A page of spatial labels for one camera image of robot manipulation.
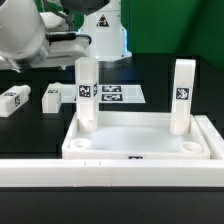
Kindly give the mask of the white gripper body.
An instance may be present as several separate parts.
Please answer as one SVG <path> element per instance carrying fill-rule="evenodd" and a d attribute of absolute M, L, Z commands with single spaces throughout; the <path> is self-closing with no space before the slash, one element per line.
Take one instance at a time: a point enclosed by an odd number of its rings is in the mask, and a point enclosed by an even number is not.
<path fill-rule="evenodd" d="M 89 40 L 86 37 L 77 37 L 75 33 L 68 33 L 71 40 L 60 40 L 64 34 L 49 35 L 46 38 L 50 44 L 50 53 L 47 59 L 39 64 L 38 67 L 54 67 L 54 66 L 69 66 L 80 57 L 87 57 L 87 48 L 89 47 Z M 12 66 L 3 58 L 5 67 L 12 69 Z"/>

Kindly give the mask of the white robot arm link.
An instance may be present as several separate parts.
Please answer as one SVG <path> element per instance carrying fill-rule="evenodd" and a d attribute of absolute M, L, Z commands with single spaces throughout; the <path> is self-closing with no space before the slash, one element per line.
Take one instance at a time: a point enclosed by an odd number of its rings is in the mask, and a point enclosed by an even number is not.
<path fill-rule="evenodd" d="M 34 0 L 0 0 L 0 56 L 14 70 L 34 68 L 47 59 L 46 34 Z"/>

